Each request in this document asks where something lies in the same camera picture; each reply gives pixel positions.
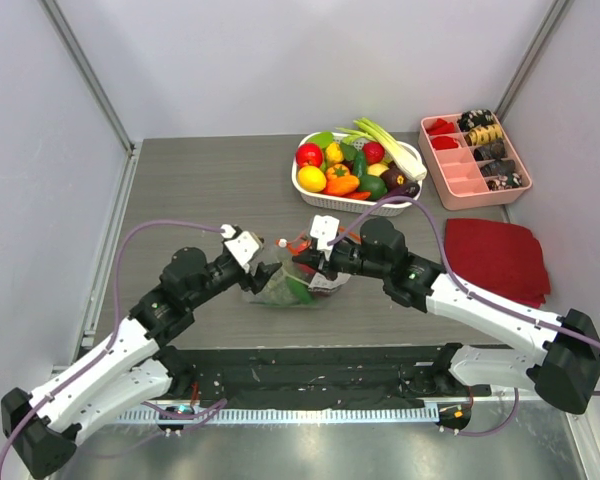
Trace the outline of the green cucumber toy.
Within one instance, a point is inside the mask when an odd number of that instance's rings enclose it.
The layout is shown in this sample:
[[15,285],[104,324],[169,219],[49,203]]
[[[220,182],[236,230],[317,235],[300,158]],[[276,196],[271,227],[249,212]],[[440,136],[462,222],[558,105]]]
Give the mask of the green cucumber toy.
[[292,277],[286,277],[285,282],[290,293],[299,304],[311,305],[314,302],[312,294],[304,283]]

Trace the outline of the clear zip top bag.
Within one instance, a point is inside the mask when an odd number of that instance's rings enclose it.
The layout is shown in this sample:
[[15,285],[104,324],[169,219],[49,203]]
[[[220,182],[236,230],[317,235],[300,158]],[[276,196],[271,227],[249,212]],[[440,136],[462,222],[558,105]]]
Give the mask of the clear zip top bag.
[[[257,257],[258,260],[264,263],[275,263],[280,262],[282,267],[280,268],[280,272],[284,273],[286,277],[292,277],[296,280],[304,283],[307,287],[310,283],[307,283],[303,278],[302,273],[297,269],[296,264],[292,261],[292,258],[299,254],[301,251],[307,249],[311,244],[310,237],[306,231],[302,231],[295,239],[287,240],[284,238],[280,238],[276,240],[274,243],[265,247],[264,251]],[[351,278],[348,274],[339,273],[334,280],[329,280],[325,277],[324,280],[335,281],[337,283],[342,283],[343,286],[349,281]],[[243,292],[242,298],[245,302],[249,304],[255,304],[250,301],[254,294],[251,292]],[[321,307],[322,304],[328,298],[323,299],[314,299],[314,302],[311,305],[296,305],[291,307],[277,307],[277,308],[318,308]]]

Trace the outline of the green melon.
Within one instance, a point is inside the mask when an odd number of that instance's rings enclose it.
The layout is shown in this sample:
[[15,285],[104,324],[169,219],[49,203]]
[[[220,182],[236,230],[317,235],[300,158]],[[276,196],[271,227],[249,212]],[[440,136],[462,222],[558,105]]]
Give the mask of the green melon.
[[291,307],[300,304],[298,298],[289,288],[285,274],[280,271],[268,281],[262,291],[253,295],[250,301],[255,304],[274,307]]

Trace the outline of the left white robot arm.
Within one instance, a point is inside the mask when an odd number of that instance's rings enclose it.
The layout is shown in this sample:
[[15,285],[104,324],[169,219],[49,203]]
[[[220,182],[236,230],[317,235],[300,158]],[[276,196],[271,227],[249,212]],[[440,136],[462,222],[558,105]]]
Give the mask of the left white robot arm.
[[156,287],[118,321],[111,334],[61,374],[0,401],[1,424],[28,473],[44,479],[64,467],[77,447],[126,409],[167,395],[185,397],[193,371],[171,346],[194,322],[194,311],[233,286],[258,293],[281,265],[259,261],[259,243],[226,240],[208,260],[193,247],[177,251]]

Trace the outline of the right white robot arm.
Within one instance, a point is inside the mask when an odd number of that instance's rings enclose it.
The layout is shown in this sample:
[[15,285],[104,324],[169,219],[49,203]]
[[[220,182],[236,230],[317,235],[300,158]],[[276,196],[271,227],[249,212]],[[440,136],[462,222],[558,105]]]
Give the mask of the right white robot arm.
[[394,302],[459,321],[502,342],[500,348],[454,346],[431,380],[445,395],[474,385],[535,392],[551,406],[582,414],[600,378],[600,337],[592,319],[517,304],[459,278],[449,268],[410,252],[385,218],[365,221],[360,238],[339,235],[332,216],[315,216],[307,246],[295,255],[329,280],[341,274],[379,279]]

